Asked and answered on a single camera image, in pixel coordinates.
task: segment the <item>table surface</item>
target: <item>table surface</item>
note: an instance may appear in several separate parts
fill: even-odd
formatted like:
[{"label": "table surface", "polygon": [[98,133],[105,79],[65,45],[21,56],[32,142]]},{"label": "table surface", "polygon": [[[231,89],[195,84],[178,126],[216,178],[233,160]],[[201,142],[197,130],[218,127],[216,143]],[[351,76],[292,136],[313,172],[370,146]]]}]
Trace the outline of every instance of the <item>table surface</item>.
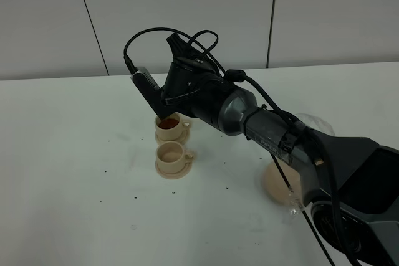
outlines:
[{"label": "table surface", "polygon": [[[399,148],[399,63],[247,74],[337,136]],[[242,135],[194,120],[192,170],[157,175],[155,115],[128,76],[0,82],[0,108],[1,265],[329,265],[303,217],[287,224],[265,195],[271,158]]]}]

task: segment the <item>cup handle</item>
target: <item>cup handle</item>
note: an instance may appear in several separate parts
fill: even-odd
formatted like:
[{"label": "cup handle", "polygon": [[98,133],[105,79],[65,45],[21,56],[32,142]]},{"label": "cup handle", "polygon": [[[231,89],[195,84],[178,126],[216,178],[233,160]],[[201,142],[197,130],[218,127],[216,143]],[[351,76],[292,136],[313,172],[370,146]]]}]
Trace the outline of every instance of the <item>cup handle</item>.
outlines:
[{"label": "cup handle", "polygon": [[191,124],[192,124],[191,120],[183,120],[183,129],[184,130],[190,129],[191,128]]},{"label": "cup handle", "polygon": [[192,162],[195,159],[195,153],[192,151],[185,151],[186,162]]}]

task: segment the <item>coffee cup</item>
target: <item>coffee cup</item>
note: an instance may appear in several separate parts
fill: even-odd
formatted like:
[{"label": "coffee cup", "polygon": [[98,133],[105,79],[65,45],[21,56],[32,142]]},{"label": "coffee cup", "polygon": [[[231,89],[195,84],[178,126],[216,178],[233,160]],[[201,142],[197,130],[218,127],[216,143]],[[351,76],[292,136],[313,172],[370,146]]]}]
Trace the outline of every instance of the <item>coffee cup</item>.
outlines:
[{"label": "coffee cup", "polygon": [[173,113],[164,120],[155,118],[155,133],[157,142],[175,140],[184,143],[188,138],[191,120],[182,119],[179,114]]},{"label": "coffee cup", "polygon": [[166,141],[156,149],[155,166],[158,173],[167,179],[178,179],[186,175],[194,160],[194,152],[184,149],[176,141]]}]

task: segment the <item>cup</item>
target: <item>cup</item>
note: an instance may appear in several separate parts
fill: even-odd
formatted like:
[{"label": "cup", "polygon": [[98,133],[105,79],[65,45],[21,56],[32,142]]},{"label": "cup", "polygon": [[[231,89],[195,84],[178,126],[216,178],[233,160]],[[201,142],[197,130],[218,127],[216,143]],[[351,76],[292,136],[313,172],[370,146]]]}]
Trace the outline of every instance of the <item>cup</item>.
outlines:
[{"label": "cup", "polygon": [[[165,121],[165,120],[168,120],[168,119],[174,119],[178,123],[173,128],[169,128],[169,129],[160,128],[159,127],[160,123]],[[160,118],[158,118],[158,117],[155,118],[156,135],[161,141],[177,140],[179,137],[182,136],[184,131],[186,131],[185,132],[186,136],[188,136],[187,133],[188,133],[189,128],[191,127],[191,121],[190,120],[182,119],[179,116],[179,114],[177,114],[177,113],[171,114],[165,120],[160,120]]]},{"label": "cup", "polygon": [[185,150],[176,141],[166,141],[156,149],[156,169],[168,179],[183,177],[191,168],[194,152]]}]

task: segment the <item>coffee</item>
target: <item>coffee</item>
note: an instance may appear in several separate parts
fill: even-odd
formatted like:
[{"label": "coffee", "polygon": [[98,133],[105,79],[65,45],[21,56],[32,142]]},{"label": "coffee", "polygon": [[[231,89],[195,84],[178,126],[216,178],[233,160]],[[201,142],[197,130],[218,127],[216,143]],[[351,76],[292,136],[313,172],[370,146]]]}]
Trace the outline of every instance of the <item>coffee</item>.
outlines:
[{"label": "coffee", "polygon": [[160,127],[161,129],[172,129],[178,124],[178,120],[175,120],[174,118],[167,118],[166,120],[161,121],[158,127]]}]

